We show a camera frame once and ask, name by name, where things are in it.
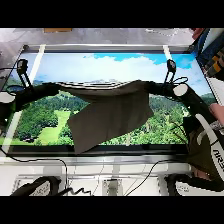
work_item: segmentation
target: table surface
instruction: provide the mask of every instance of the table surface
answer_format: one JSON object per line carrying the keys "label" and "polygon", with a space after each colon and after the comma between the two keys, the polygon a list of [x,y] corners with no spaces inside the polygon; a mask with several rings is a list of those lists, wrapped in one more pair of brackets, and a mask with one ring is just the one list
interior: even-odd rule
{"label": "table surface", "polygon": [[[28,60],[28,75],[33,74],[34,67],[38,61],[38,53],[24,53],[20,58]],[[176,62],[177,72],[175,78],[188,77],[188,85],[195,92],[206,99],[210,104],[215,102],[214,95],[208,82],[205,80],[202,71],[191,54],[172,54],[172,59]],[[98,82],[105,81],[155,81],[164,82],[167,73],[167,55],[164,53],[43,53],[39,60],[39,65],[33,84],[39,85],[42,82]],[[12,71],[6,85],[21,84],[16,71]],[[40,109],[34,112],[34,107],[40,105]],[[64,145],[73,144],[68,137],[69,131],[66,129],[66,121],[71,113],[77,113],[85,106],[77,97],[68,93],[60,92],[55,97],[47,97],[32,103],[25,109],[19,119],[19,124],[13,135],[11,145]],[[133,144],[182,144],[170,129],[173,121],[178,125],[182,123],[184,116],[188,113],[180,104],[167,100],[164,97],[150,95],[150,106],[154,110],[154,116],[150,118],[141,128],[134,130],[130,134],[112,139],[103,143],[104,145],[133,145]],[[32,132],[32,137],[22,136],[24,128],[32,130],[32,120],[38,114],[49,114],[53,110],[53,118],[57,120],[57,126],[44,124],[41,130]],[[0,138],[0,144],[7,144],[4,137]]]}

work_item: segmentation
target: red object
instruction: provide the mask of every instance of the red object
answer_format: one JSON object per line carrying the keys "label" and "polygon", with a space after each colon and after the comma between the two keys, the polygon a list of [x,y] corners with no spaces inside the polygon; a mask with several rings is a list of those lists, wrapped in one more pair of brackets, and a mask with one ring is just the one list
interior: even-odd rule
{"label": "red object", "polygon": [[203,30],[204,30],[205,28],[195,28],[195,31],[194,31],[194,33],[193,33],[193,35],[192,35],[192,38],[194,39],[194,40],[196,40],[199,36],[200,36],[200,34],[203,32]]}

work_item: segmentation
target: table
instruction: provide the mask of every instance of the table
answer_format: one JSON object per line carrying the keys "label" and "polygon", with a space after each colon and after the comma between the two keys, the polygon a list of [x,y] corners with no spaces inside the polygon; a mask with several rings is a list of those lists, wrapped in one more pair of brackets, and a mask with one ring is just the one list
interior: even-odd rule
{"label": "table", "polygon": [[[20,58],[27,59],[29,62],[27,73],[33,85],[57,81],[102,83],[136,79],[163,82],[167,72],[166,60],[172,58],[177,64],[175,78],[187,76],[188,84],[198,95],[204,97],[208,104],[215,102],[212,90],[204,79],[197,61],[187,52],[187,48],[188,46],[166,45],[36,45],[26,48]],[[6,82],[6,85],[10,84],[20,84],[15,71]],[[50,102],[53,101],[55,103],[50,110],[53,111],[51,119],[57,120],[55,125],[44,124],[40,130],[31,130],[30,122],[37,117],[33,114],[32,107],[39,105],[46,113]],[[71,108],[74,104],[70,104],[70,101],[75,101],[73,110]],[[73,143],[68,137],[69,131],[65,124],[71,113],[77,113],[84,106],[84,102],[65,93],[39,100],[33,103],[30,109],[19,112],[16,121],[19,125],[15,132],[10,134],[13,137],[10,144],[5,144],[3,138],[0,139],[0,143],[5,144],[6,149],[14,153],[32,155],[73,153],[73,147],[65,146]],[[183,116],[187,115],[186,110],[164,97],[150,96],[150,106],[155,115],[145,125],[131,134],[97,146],[90,150],[89,154],[105,153],[105,149],[109,152],[126,152],[129,153],[128,155],[140,153],[155,156],[164,152],[170,153],[169,155],[186,154],[185,146],[169,131],[172,128],[172,121],[182,123]]]}

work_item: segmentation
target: dark gray cloth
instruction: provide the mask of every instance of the dark gray cloth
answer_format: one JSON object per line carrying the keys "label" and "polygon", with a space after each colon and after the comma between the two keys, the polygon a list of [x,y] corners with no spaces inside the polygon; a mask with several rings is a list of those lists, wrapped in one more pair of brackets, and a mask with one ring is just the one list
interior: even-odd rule
{"label": "dark gray cloth", "polygon": [[146,82],[140,80],[93,89],[58,84],[62,91],[90,103],[68,120],[76,154],[141,127],[153,115]]}

